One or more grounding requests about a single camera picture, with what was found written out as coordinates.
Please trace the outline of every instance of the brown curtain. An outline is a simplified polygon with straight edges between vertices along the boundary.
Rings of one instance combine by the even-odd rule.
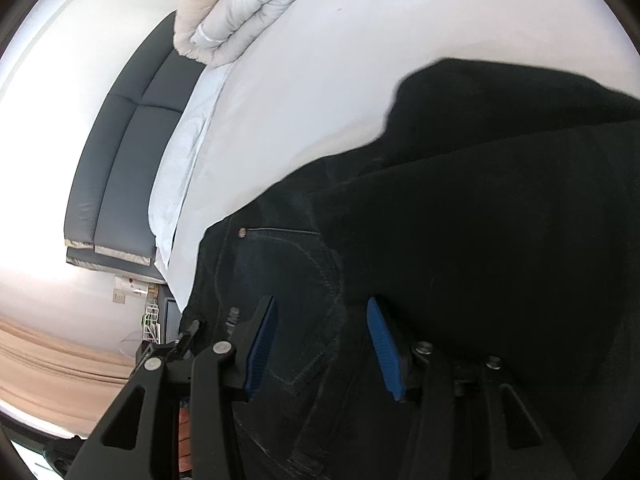
[[[0,317],[0,399],[71,433],[91,433],[133,364]]]

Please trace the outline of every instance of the dark clothing item on blanket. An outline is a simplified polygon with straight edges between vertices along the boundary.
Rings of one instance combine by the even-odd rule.
[[[444,60],[378,140],[210,227],[183,317],[207,324],[198,348],[280,304],[235,411],[247,477],[396,478],[415,407],[372,351],[381,294],[417,338],[503,358],[578,478],[602,478],[640,423],[639,134],[640,102],[586,78]]]

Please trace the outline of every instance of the folded blanket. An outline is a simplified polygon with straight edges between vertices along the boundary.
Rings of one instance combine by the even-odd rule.
[[[210,66],[238,59],[295,0],[178,0],[174,46]]]

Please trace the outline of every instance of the bed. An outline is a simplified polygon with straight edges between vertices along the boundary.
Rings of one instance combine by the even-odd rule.
[[[168,16],[89,135],[67,261],[167,282],[184,308],[207,227],[374,140],[397,83],[437,59],[569,70],[640,97],[636,1],[297,0],[235,65],[204,70],[172,52]]]

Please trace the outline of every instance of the bolt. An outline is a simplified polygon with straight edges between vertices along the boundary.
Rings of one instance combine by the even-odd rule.
[[[162,359],[159,357],[150,357],[145,361],[145,368],[150,372],[158,370],[162,366]]]
[[[415,344],[415,351],[420,355],[431,355],[433,353],[433,345],[426,341],[418,341]]]
[[[485,364],[486,364],[486,367],[489,368],[490,370],[499,370],[500,368],[502,368],[502,359],[494,355],[491,355],[486,360]]]
[[[231,352],[233,345],[229,341],[218,341],[215,345],[213,345],[213,351],[216,354],[224,355]]]

